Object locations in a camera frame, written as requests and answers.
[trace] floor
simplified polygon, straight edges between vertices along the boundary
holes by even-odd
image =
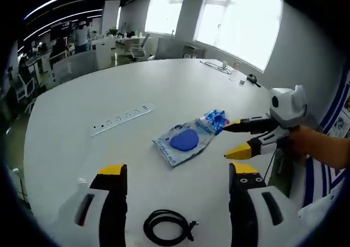
[[[123,54],[118,54],[121,52],[119,49],[112,51],[114,52],[114,57],[111,57],[110,67],[133,63],[133,61],[130,59],[130,56],[125,55],[124,51]],[[40,77],[43,82],[50,80],[48,73],[42,74]],[[9,175],[13,181],[13,185],[18,193],[19,198],[24,201],[24,203],[28,202],[23,175],[23,159],[24,142],[29,117],[29,115],[23,114],[15,119],[11,125],[11,128],[8,129],[5,137]]]

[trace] potted plant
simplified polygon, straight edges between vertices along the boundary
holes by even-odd
[[[107,36],[112,35],[113,37],[116,37],[116,35],[118,35],[118,29],[116,27],[111,27],[108,31],[107,31]]]

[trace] ceiling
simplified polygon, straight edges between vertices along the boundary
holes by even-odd
[[[18,17],[20,17],[19,41],[27,37],[38,28],[47,25],[62,17],[75,13],[103,9],[105,0],[59,0],[43,9],[35,12],[26,20],[22,20],[29,12],[50,0],[17,0],[19,4]],[[350,46],[350,31],[348,17],[350,5],[348,0],[285,0],[287,3],[298,8],[331,36],[331,38],[343,48]],[[121,0],[121,6],[132,0]],[[101,12],[89,13],[93,16]]]

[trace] electrical socket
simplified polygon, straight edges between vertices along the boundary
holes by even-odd
[[[140,105],[137,108],[127,109],[124,112],[117,113],[106,120],[100,121],[100,123],[93,124],[91,126],[91,136],[96,136],[99,133],[109,130],[110,128],[113,128],[126,121],[132,120],[136,117],[140,117],[153,110],[155,110],[155,105],[153,105],[152,103],[146,103]]]

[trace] window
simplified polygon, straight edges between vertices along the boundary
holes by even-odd
[[[277,38],[283,0],[205,0],[195,40],[264,71]]]
[[[175,34],[183,0],[150,0],[145,30]]]

